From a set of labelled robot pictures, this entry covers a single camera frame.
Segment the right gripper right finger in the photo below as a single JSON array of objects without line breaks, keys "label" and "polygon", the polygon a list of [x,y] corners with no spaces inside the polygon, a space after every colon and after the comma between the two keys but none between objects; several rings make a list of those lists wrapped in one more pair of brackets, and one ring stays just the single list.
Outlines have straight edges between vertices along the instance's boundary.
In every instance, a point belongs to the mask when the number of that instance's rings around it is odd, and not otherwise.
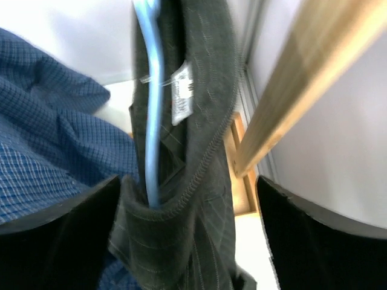
[{"label": "right gripper right finger", "polygon": [[386,229],[260,176],[260,215],[281,289],[386,289]]}]

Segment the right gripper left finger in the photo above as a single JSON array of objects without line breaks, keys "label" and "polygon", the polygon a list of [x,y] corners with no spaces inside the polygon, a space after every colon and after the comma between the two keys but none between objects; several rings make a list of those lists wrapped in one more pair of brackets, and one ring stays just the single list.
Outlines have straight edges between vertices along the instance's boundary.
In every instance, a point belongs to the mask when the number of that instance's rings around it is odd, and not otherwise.
[{"label": "right gripper left finger", "polygon": [[96,289],[119,196],[113,176],[1,224],[1,289]]}]

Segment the black pinstripe shirt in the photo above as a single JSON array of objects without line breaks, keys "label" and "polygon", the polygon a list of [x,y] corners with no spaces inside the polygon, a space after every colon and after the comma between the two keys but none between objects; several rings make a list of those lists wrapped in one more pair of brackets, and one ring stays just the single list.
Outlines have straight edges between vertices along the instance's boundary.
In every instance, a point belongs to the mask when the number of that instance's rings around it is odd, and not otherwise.
[{"label": "black pinstripe shirt", "polygon": [[226,1],[163,1],[160,207],[148,205],[145,138],[149,86],[131,113],[138,179],[122,180],[109,244],[141,289],[255,289],[235,262],[235,217],[223,136],[232,119],[239,58]]}]

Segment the blue wire hanger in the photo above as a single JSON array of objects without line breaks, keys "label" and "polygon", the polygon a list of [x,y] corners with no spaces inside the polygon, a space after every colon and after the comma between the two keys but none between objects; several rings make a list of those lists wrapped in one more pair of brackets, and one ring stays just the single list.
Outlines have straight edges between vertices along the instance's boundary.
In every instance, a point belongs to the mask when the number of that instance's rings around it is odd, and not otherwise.
[{"label": "blue wire hanger", "polygon": [[158,190],[158,157],[163,108],[164,55],[157,18],[160,1],[134,1],[135,13],[143,35],[149,65],[149,96],[145,145],[145,182],[151,208],[160,206]]}]

